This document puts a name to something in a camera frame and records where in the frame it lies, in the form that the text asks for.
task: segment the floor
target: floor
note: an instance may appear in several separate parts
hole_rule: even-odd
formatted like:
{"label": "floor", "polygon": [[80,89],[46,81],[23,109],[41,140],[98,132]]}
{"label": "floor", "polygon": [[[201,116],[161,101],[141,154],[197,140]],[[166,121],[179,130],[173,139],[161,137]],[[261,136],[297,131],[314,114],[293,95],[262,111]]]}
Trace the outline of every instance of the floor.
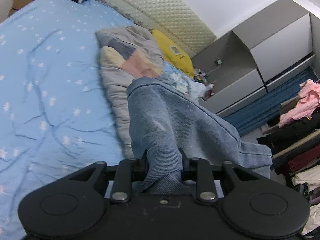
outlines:
{"label": "floor", "polygon": [[[244,142],[258,143],[256,138],[264,137],[264,135],[262,134],[262,129],[263,129],[263,127],[262,128],[257,128],[256,130],[254,130],[254,131],[242,136],[241,139]],[[275,173],[275,171],[271,171],[270,179],[272,179],[273,181],[276,181],[276,182],[278,182],[278,183],[280,183],[282,185],[286,185],[284,176],[282,174],[277,175]]]}

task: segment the blue curtain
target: blue curtain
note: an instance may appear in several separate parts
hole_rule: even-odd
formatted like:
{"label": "blue curtain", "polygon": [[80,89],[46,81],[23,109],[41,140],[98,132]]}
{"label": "blue curtain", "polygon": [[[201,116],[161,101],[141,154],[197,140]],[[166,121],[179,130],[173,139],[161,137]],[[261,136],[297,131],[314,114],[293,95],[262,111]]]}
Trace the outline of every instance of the blue curtain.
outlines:
{"label": "blue curtain", "polygon": [[240,135],[247,134],[275,117],[280,103],[295,97],[300,90],[299,84],[307,79],[317,80],[310,67],[250,105],[224,117],[224,120],[236,127]]}

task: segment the bolt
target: bolt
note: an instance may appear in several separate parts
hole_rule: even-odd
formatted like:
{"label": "bolt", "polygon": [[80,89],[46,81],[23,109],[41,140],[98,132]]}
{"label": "bolt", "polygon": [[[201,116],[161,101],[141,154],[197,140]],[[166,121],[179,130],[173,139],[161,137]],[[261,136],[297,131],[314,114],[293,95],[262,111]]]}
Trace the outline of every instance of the bolt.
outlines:
{"label": "bolt", "polygon": [[126,200],[128,198],[127,193],[124,192],[115,192],[112,194],[114,200]]}
{"label": "bolt", "polygon": [[200,193],[200,198],[203,200],[213,200],[216,198],[216,195],[213,192],[205,191]]}

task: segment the denim fabric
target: denim fabric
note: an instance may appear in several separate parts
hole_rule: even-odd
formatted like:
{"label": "denim fabric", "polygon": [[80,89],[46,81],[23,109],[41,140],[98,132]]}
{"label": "denim fabric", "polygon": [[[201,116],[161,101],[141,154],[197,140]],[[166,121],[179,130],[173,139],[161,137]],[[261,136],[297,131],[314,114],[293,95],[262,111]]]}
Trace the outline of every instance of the denim fabric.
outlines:
{"label": "denim fabric", "polygon": [[127,90],[129,134],[135,157],[148,150],[149,173],[139,191],[188,193],[181,182],[182,148],[187,157],[211,164],[233,161],[269,177],[271,150],[243,142],[235,127],[182,95],[166,81],[139,78]]}

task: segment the yellow pillow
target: yellow pillow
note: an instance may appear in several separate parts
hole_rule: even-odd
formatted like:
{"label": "yellow pillow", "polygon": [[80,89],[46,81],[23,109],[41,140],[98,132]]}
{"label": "yellow pillow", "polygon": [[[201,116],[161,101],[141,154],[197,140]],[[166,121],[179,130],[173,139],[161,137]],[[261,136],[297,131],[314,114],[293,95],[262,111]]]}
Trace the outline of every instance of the yellow pillow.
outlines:
{"label": "yellow pillow", "polygon": [[172,66],[193,78],[193,66],[189,55],[167,36],[165,36],[161,31],[153,30],[152,35],[164,54],[164,59],[167,60]]}

